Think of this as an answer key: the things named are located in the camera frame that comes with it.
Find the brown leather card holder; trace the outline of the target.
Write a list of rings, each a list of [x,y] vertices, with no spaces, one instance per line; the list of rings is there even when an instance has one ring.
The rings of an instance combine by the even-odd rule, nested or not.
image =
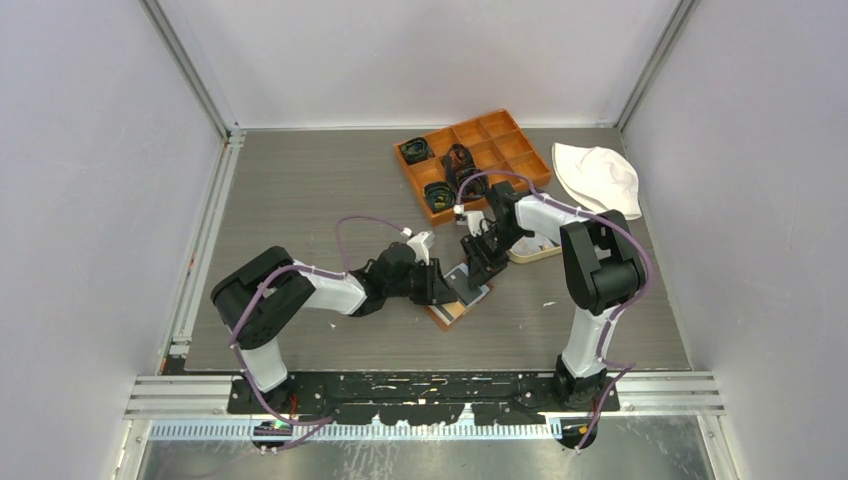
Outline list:
[[[428,314],[434,323],[443,331],[453,328],[461,319],[478,305],[492,290],[486,283],[477,288],[470,288],[468,283],[469,268],[461,263],[444,274],[449,289],[455,294],[452,303],[428,306]]]

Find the beige oval card tray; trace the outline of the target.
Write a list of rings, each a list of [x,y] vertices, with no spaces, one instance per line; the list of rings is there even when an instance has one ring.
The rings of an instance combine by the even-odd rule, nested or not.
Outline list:
[[[509,259],[518,264],[531,263],[560,253],[561,246],[558,243],[539,234],[521,238],[507,251]]]

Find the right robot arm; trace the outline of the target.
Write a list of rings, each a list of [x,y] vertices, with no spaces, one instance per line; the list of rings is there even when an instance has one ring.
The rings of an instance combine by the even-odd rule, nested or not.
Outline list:
[[[453,208],[469,229],[460,241],[468,284],[477,288],[501,273],[509,250],[523,238],[541,235],[560,245],[575,315],[551,390],[562,407],[580,410],[604,388],[617,318],[649,280],[646,253],[617,210],[583,211],[534,189],[517,192],[507,181],[491,186],[486,199],[492,218],[461,204]]]

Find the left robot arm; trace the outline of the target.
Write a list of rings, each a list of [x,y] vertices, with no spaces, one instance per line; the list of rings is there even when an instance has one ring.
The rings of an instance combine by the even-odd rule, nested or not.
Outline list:
[[[295,260],[273,246],[213,287],[210,300],[230,331],[229,345],[252,382],[252,398],[269,413],[292,397],[278,336],[304,309],[370,315],[390,298],[436,306],[457,300],[439,260],[394,242],[358,269],[332,272]]]

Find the orange card with stripe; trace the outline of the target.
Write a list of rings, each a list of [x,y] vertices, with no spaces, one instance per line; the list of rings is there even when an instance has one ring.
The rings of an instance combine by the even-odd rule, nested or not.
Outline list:
[[[459,302],[446,303],[436,306],[437,316],[447,327],[451,327],[466,313],[466,306]]]

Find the white card in tray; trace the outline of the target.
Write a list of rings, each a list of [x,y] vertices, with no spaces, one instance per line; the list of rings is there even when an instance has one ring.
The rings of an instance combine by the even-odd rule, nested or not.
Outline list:
[[[512,252],[518,256],[533,256],[558,247],[557,243],[543,236],[524,237],[512,247]]]

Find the rolled dark belt bottom-left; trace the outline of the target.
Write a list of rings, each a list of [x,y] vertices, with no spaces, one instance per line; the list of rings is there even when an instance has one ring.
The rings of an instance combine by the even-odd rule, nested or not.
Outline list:
[[[458,187],[446,181],[428,183],[423,187],[422,195],[432,214],[452,211],[457,202]]]

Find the rolled dark belt centre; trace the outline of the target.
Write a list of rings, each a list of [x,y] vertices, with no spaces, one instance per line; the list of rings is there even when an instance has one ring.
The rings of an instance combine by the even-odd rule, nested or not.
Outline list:
[[[441,158],[445,181],[458,187],[457,198],[463,202],[483,199],[489,190],[488,177],[472,179],[463,190],[461,185],[471,176],[481,173],[471,151],[460,143],[454,143]]]

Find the orange wooden divider tray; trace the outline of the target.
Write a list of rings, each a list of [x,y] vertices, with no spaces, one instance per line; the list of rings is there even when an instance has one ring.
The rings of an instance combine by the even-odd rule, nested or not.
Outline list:
[[[416,135],[393,150],[433,226],[454,218],[457,200],[467,209],[486,206],[486,193],[499,182],[525,191],[529,184],[547,185],[553,175],[506,109]]]

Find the rolled dark belt top-left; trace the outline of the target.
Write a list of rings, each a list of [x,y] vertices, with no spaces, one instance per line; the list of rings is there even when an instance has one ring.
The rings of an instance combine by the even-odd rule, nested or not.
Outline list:
[[[430,144],[424,137],[415,137],[402,143],[399,152],[407,165],[415,165],[434,157]]]

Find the white bucket hat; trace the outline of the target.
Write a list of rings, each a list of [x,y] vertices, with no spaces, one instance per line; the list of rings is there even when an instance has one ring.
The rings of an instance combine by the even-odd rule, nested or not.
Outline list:
[[[618,210],[627,220],[642,217],[638,174],[620,153],[554,143],[551,155],[557,180],[582,206],[595,212]]]

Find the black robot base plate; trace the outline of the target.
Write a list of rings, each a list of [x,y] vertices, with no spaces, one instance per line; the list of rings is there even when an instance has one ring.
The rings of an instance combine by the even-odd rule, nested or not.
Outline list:
[[[280,387],[256,394],[248,380],[233,380],[226,411],[235,415],[292,417],[323,427],[357,427],[379,422],[387,427],[457,427],[463,413],[471,424],[496,427],[549,426],[563,446],[590,446],[597,413],[617,412],[620,402],[611,379],[586,402],[562,405],[551,386],[554,372],[300,372]]]

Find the aluminium frame rail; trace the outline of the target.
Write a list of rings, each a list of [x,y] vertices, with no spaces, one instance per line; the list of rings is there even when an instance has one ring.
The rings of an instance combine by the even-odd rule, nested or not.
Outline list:
[[[239,375],[137,379],[126,407],[134,418],[261,415],[301,420],[332,417],[362,425],[450,423],[466,414],[479,423],[532,423],[542,418],[606,415],[721,415],[725,408],[705,372],[636,372],[606,381],[595,394],[558,400],[549,372],[300,372],[259,401]]]

